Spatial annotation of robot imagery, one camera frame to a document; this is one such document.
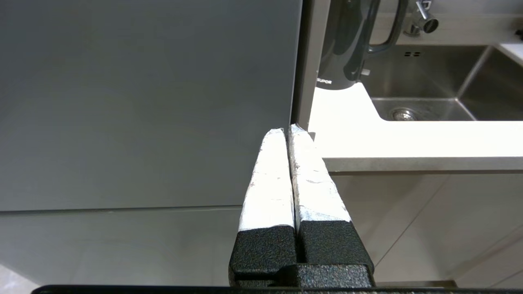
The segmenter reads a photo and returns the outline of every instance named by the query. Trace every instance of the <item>cabinet door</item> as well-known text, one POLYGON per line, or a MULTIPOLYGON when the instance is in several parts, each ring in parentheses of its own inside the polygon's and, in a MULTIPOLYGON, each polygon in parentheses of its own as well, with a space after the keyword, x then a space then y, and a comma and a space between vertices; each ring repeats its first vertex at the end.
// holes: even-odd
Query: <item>cabinet door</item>
POLYGON ((240 212, 156 209, 3 215, 0 264, 5 268, 0 274, 9 270, 40 286, 227 286, 240 212))
POLYGON ((456 278, 460 288, 496 287, 523 271, 523 227, 491 246, 469 264, 472 267, 456 278))
POLYGON ((7 0, 0 210, 241 205, 301 0, 7 0))
POLYGON ((376 270, 381 281, 456 279, 523 224, 523 175, 452 175, 376 270))
POLYGON ((508 289, 508 288, 523 288, 523 270, 516 273, 513 276, 508 277, 506 280, 501 281, 499 284, 493 286, 493 288, 508 289))
POLYGON ((436 193, 447 175, 333 176, 375 265, 436 193))

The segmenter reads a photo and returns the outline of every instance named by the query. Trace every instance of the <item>cabinet door panel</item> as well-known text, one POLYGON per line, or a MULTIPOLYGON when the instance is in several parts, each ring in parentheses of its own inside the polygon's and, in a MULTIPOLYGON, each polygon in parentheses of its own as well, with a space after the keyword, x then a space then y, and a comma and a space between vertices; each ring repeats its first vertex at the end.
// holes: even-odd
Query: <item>cabinet door panel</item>
POLYGON ((447 175, 333 176, 369 255, 377 264, 447 175))
POLYGON ((0 264, 4 272, 41 286, 227 286, 240 212, 160 209, 3 215, 0 264))
POLYGON ((451 175, 376 270, 382 281, 455 279, 523 224, 523 175, 451 175))
POLYGON ((523 227, 497 242, 470 264, 472 267, 456 278, 460 288, 488 288, 523 270, 523 227))
POLYGON ((503 280, 499 284, 493 286, 493 288, 508 289, 508 288, 523 288, 523 270, 517 274, 503 280))

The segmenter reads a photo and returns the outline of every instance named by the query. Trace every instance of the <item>kitchen counter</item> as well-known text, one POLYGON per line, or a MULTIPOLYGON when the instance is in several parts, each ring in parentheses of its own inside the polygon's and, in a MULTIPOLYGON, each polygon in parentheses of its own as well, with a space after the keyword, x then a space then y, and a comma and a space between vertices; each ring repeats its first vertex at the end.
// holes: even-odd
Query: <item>kitchen counter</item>
POLYGON ((309 132, 330 172, 523 170, 523 121, 385 121, 361 83, 316 88, 309 132))

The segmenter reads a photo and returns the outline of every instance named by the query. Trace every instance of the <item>gray panel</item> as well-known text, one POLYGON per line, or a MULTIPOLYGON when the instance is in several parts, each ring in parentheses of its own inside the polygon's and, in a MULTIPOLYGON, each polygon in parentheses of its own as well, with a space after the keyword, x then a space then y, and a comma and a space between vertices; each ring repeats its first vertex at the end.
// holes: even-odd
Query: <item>gray panel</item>
POLYGON ((322 57, 323 38, 327 26, 328 10, 331 0, 310 0, 304 3, 300 55, 296 68, 296 89, 294 92, 293 123, 304 130, 309 129, 312 100, 316 89, 316 78, 322 57))
POLYGON ((227 286, 240 212, 3 215, 0 264, 40 286, 227 286))
POLYGON ((239 205, 300 0, 0 0, 0 210, 239 205))

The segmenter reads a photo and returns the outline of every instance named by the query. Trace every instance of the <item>faucet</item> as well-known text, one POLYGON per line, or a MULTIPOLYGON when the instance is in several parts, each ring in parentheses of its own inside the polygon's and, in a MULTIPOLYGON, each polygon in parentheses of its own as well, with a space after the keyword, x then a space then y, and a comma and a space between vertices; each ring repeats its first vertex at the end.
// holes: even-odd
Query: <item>faucet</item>
POLYGON ((420 32, 431 33, 438 28, 439 21, 428 11, 433 0, 416 0, 410 6, 411 17, 406 22, 403 33, 409 37, 419 37, 420 32))

